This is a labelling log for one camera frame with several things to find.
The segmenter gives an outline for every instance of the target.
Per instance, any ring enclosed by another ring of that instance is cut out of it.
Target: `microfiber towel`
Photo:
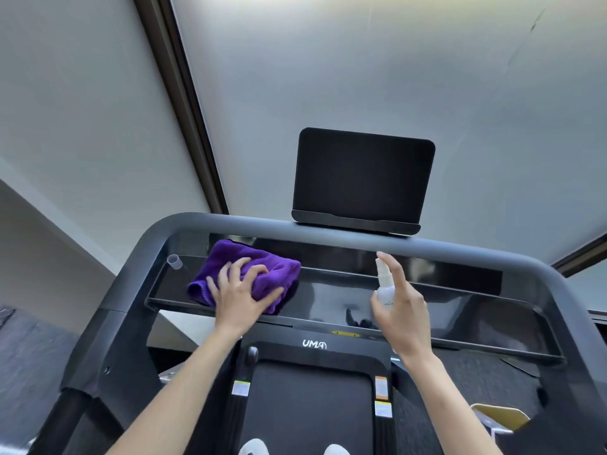
[[[194,281],[190,282],[187,286],[188,295],[204,305],[214,307],[215,301],[206,284],[206,277],[210,276],[213,278],[213,282],[219,287],[217,283],[219,270],[227,262],[235,262],[242,257],[251,257],[251,261],[242,266],[242,270],[240,271],[241,281],[253,265],[265,265],[268,269],[268,273],[260,273],[253,282],[251,296],[254,300],[261,300],[276,288],[283,287],[285,289],[280,297],[264,311],[264,313],[273,314],[276,307],[284,300],[286,291],[291,287],[293,281],[297,279],[302,267],[301,263],[297,260],[279,257],[273,253],[254,249],[253,247],[230,240],[216,242],[209,257],[206,259],[204,267],[196,275]]]

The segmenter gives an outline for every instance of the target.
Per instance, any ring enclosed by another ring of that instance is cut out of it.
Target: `spray bottle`
[[[379,302],[387,307],[391,307],[394,302],[394,279],[388,266],[383,260],[376,258],[377,279],[379,279],[379,289],[377,289],[377,298]]]

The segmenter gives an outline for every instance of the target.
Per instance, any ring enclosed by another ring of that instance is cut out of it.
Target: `white shoe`
[[[261,439],[251,439],[242,446],[238,455],[269,455],[269,452]]]
[[[327,447],[327,450],[325,450],[325,455],[350,455],[350,452],[345,450],[345,448],[340,445],[331,444],[329,447]]]

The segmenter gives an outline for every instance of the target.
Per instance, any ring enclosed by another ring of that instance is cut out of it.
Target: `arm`
[[[263,265],[255,265],[240,281],[240,268],[249,261],[241,258],[228,263],[219,273],[219,289],[208,278],[209,289],[217,304],[215,329],[184,363],[171,380],[117,440],[107,455],[182,455],[209,390],[236,342],[253,326],[282,293],[274,290],[255,301],[251,286]],[[231,266],[230,279],[228,268]]]
[[[430,316],[423,296],[407,282],[402,266],[378,252],[394,277],[391,309],[371,298],[375,319],[420,390],[445,455],[501,455],[466,399],[432,352]]]

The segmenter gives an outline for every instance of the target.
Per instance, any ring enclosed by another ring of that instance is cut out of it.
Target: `person's left hand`
[[[284,291],[284,288],[276,288],[266,297],[255,301],[251,296],[253,282],[258,274],[267,273],[268,269],[265,265],[254,265],[249,268],[245,278],[240,281],[240,269],[250,260],[249,257],[245,257],[234,263],[226,263],[217,276],[219,289],[210,276],[206,278],[206,283],[217,306],[215,330],[227,334],[235,341],[247,333],[261,313],[272,305],[272,302]],[[230,269],[230,279],[228,279],[228,269]]]

